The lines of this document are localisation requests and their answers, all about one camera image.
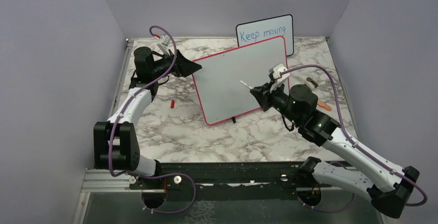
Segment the red capped white marker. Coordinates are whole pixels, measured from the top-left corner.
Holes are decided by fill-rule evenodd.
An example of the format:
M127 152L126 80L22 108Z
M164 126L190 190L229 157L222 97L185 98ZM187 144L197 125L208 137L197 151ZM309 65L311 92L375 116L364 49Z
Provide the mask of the red capped white marker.
M252 90L252 89L253 89L253 87L250 86L249 84L247 84L246 82L244 82L244 81L242 81L242 80L239 80L239 82L240 82L244 87L248 88L249 90Z

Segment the red framed whiteboard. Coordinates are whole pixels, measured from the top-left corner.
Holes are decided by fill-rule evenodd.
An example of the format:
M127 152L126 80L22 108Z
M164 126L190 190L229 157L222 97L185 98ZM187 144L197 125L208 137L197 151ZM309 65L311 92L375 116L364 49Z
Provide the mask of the red framed whiteboard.
M259 109L256 99L244 87L269 82L269 70L287 63L283 36L195 59L202 69L193 74L202 114L207 125L215 125Z

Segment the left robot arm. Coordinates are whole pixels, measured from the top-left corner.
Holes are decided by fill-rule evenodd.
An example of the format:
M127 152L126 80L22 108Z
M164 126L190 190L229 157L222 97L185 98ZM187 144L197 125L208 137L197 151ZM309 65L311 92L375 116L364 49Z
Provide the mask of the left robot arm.
M135 127L146 108L153 102L161 76L187 77L202 69L180 51L160 54L142 46L134 50L136 75L131 78L128 96L107 121L93 127L95 166L143 175L150 188L162 183L157 161L141 155Z

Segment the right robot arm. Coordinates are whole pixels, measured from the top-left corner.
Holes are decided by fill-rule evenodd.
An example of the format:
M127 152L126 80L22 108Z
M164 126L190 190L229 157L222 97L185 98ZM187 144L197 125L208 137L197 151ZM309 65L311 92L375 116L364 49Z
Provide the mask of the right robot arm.
M304 139L356 168L356 171L336 168L309 157L299 168L298 180L302 185L322 183L342 188L363 197L380 213L400 218L413 191L412 183L419 177L417 169L394 164L344 133L338 121L317 110L318 97L306 85L294 85L285 94L283 85L272 90L266 83L251 88L250 93L264 111L276 109Z

